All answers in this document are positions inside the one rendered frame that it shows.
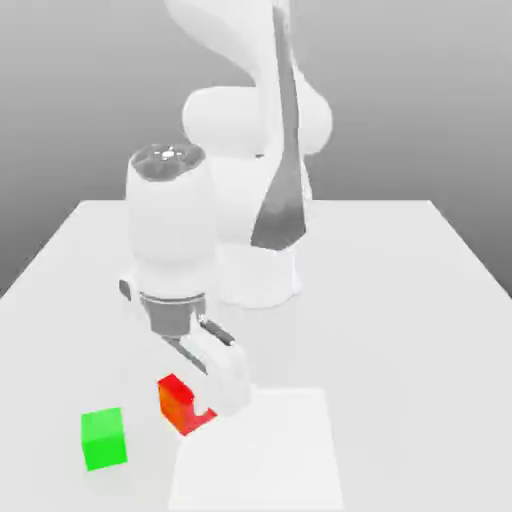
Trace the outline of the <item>small green cube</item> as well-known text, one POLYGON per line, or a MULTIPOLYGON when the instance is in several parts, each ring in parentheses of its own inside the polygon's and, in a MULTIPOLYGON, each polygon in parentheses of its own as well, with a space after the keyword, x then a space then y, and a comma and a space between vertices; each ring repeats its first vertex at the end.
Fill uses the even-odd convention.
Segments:
POLYGON ((126 463, 128 456, 121 408, 82 414, 81 447, 88 471, 126 463))

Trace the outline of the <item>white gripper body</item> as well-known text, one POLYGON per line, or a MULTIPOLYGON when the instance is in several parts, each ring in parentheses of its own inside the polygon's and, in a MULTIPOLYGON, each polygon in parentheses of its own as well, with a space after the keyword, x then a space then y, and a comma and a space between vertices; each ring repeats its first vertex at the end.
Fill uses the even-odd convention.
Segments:
POLYGON ((251 399, 249 367, 244 349, 234 340, 221 338, 199 324, 181 338, 163 336, 171 347, 171 371, 195 395, 197 388, 216 391, 215 413, 232 416, 251 399))

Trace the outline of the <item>small red cube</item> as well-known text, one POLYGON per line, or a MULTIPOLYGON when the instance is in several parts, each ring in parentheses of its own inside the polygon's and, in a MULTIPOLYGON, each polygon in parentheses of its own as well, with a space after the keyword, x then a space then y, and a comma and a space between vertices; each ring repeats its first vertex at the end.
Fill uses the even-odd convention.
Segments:
POLYGON ((169 374, 158 381, 158 394, 163 416, 183 436, 217 417, 210 408, 200 415, 195 412, 194 394, 175 374, 169 374))

